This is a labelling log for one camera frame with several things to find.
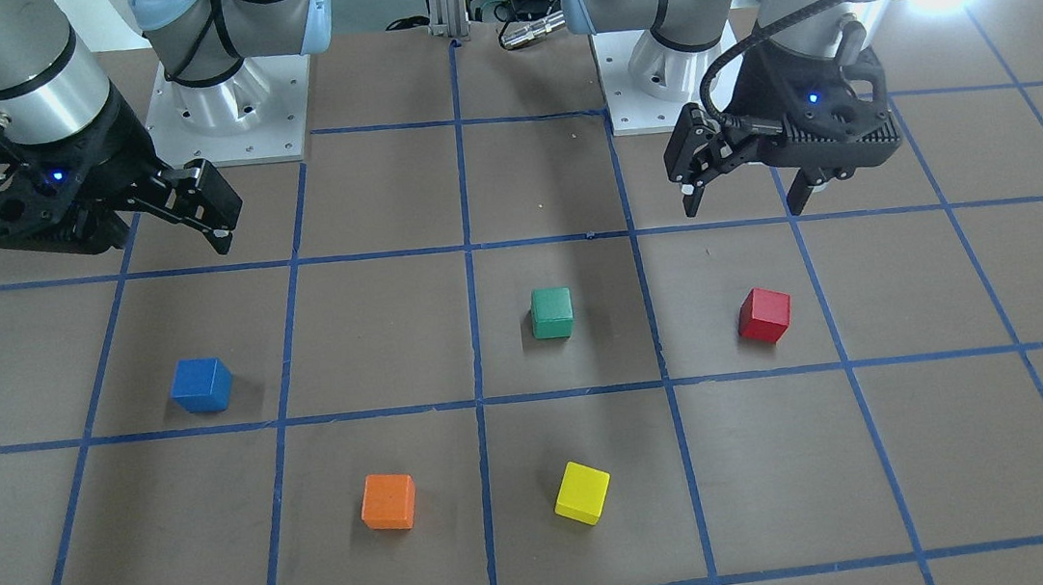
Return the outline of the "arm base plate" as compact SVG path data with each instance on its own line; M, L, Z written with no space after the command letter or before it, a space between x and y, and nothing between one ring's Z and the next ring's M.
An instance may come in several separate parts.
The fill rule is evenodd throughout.
M232 79L190 88L159 74L145 126L160 159L221 168L302 162L309 55L246 58Z
M709 67L737 36L728 21L720 42L703 52L670 50L645 30L599 33L591 42L612 132L633 136L672 131L684 105L700 101Z

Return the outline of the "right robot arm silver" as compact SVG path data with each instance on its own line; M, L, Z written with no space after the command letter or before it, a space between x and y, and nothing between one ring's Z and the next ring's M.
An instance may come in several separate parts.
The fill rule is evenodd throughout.
M320 54L331 0L127 0L181 129L289 119L263 62ZM140 211L231 250L243 202L205 152L176 165L54 0L0 0L0 250L96 255Z

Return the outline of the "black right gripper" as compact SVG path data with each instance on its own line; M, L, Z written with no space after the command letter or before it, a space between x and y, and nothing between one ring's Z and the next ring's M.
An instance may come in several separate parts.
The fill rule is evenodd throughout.
M149 209L161 220L231 253L244 201L207 159L180 169L157 159L149 132L119 88L83 130L52 143L8 138L0 115L0 249L104 253L126 245L121 211Z

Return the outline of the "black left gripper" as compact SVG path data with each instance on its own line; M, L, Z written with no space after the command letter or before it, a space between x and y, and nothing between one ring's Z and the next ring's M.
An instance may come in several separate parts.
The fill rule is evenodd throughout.
M800 216L831 175L884 164L900 146L881 60L859 19L840 24L832 58L798 55L766 40L739 54L738 77L725 106L724 130L697 103L683 104L663 153L682 211L697 216L703 191L747 163L797 168L787 189Z

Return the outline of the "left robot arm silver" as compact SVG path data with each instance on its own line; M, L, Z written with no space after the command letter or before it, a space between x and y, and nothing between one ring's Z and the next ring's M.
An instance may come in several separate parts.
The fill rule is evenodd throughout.
M636 31L635 74L681 105L663 154L693 217L745 164L793 168L789 211L900 146L871 48L889 0L762 0L751 33L721 41L734 0L561 0L571 32Z

